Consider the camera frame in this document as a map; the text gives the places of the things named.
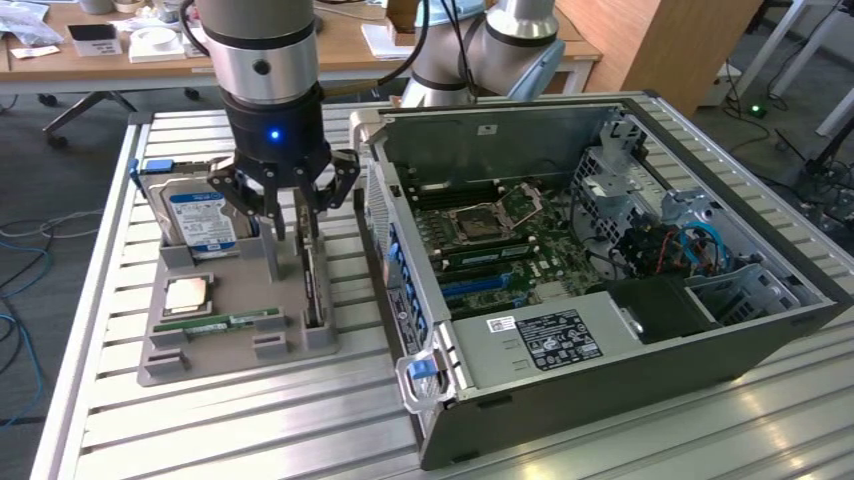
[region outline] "metal slatted surface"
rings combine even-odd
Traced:
[[[825,272],[854,292],[850,257],[666,105],[645,96],[637,101]],[[346,146],[354,108],[326,110],[327,136],[337,148]],[[219,111],[159,114],[141,133],[138,156],[207,159],[211,154],[229,154],[234,147]],[[697,186],[666,151],[653,148],[649,160],[677,188]],[[89,317],[79,315],[91,322],[91,338],[89,350],[87,345],[81,347],[86,355],[77,373],[74,404],[60,404],[73,413],[58,423],[55,400],[48,423],[60,425],[51,428],[62,431],[62,441],[54,452],[47,451],[51,441],[43,441],[46,451],[40,450],[34,478],[374,480],[626,475],[765,479],[806,474],[813,479],[854,478],[850,314],[784,348],[736,382],[467,464],[422,472],[351,205],[322,222],[341,352],[294,364],[141,387],[135,368],[161,233],[145,200],[129,192],[119,202],[95,310]],[[293,213],[286,218],[293,220]]]

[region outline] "white cable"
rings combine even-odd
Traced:
[[[48,221],[46,221],[38,229],[35,230],[30,230],[27,232],[18,232],[18,233],[10,233],[6,230],[0,229],[0,236],[7,237],[7,238],[23,238],[23,237],[32,237],[34,235],[42,235],[43,237],[50,238],[51,235],[48,234],[48,231],[52,228],[59,227],[63,223],[66,223],[70,220],[75,220],[78,218],[83,218],[83,217],[89,217],[91,215],[103,215],[105,210],[90,210],[86,212],[75,212],[71,213],[68,215],[64,215],[62,217],[56,217],[50,219]],[[70,233],[67,235],[54,235],[55,239],[67,239],[67,238],[79,238],[79,237],[86,237],[87,235],[93,235],[94,233],[98,233],[98,228],[93,229],[93,230],[87,230],[86,232],[78,232],[78,233]]]
[[[365,20],[366,22],[382,22],[383,20],[386,20],[385,18],[365,17],[365,16],[358,15],[355,13],[346,12],[345,10],[339,10],[338,8],[331,8],[331,7],[327,7],[325,5],[321,5],[321,4],[318,4],[318,2],[315,2],[315,10],[321,10],[322,12],[335,13],[337,15],[342,15],[345,17],[355,18],[357,20]]]

